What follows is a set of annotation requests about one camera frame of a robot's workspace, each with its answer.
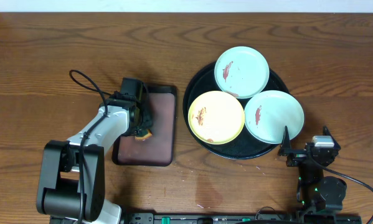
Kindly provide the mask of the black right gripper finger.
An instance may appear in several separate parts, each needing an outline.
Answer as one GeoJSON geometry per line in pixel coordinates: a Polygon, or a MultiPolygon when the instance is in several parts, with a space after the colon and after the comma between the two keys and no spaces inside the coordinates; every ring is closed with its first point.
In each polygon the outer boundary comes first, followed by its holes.
{"type": "Polygon", "coordinates": [[[327,126],[323,126],[323,136],[329,136],[332,139],[333,143],[335,145],[338,145],[338,142],[334,139],[333,135],[331,134],[327,126]]]}
{"type": "Polygon", "coordinates": [[[285,126],[284,136],[283,136],[283,140],[281,142],[280,149],[281,150],[291,150],[290,135],[289,135],[287,126],[285,126]]]}

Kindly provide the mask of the green yellow sponge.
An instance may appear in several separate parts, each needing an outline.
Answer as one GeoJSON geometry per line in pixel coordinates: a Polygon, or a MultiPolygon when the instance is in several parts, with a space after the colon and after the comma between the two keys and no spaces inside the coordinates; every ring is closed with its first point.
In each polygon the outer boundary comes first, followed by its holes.
{"type": "Polygon", "coordinates": [[[137,141],[145,141],[152,136],[152,132],[149,129],[142,129],[139,130],[138,133],[135,135],[135,139],[137,141]]]}

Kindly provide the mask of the yellow plate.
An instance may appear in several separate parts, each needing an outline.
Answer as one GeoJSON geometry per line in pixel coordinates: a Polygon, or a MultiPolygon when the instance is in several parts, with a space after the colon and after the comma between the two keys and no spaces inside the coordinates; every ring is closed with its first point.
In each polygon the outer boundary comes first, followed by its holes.
{"type": "Polygon", "coordinates": [[[199,95],[187,111],[187,123],[192,133],[207,144],[233,141],[245,126],[241,103],[223,91],[208,91],[199,95]]]}

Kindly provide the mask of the mint green plate top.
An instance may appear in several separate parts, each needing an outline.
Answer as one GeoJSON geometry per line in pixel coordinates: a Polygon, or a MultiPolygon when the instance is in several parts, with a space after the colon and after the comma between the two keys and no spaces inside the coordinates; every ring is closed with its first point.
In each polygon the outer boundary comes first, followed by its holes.
{"type": "Polygon", "coordinates": [[[246,46],[226,50],[214,67],[217,86],[239,99],[251,98],[260,93],[269,77],[270,69],[266,58],[259,51],[246,46]]]}

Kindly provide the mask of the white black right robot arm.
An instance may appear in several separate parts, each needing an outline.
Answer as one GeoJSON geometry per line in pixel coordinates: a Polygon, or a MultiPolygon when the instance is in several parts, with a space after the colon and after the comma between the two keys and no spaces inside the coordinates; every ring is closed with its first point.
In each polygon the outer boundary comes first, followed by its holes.
{"type": "Polygon", "coordinates": [[[307,222],[308,217],[314,215],[335,216],[342,210],[347,185],[340,178],[324,176],[323,172],[334,162],[340,149],[327,127],[321,136],[313,136],[304,149],[292,149],[288,128],[284,128],[278,155],[286,157],[288,167],[297,167],[299,171],[296,197],[303,204],[296,213],[299,222],[307,222]]]}

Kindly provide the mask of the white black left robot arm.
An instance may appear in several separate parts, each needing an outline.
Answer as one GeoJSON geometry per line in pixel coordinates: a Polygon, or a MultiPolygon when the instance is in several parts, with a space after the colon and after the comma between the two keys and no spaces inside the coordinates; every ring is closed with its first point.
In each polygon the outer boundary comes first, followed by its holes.
{"type": "Polygon", "coordinates": [[[152,123],[147,86],[124,78],[79,133],[45,145],[37,211],[60,222],[119,223],[120,206],[105,198],[105,154],[121,136],[145,134],[152,123]]]}

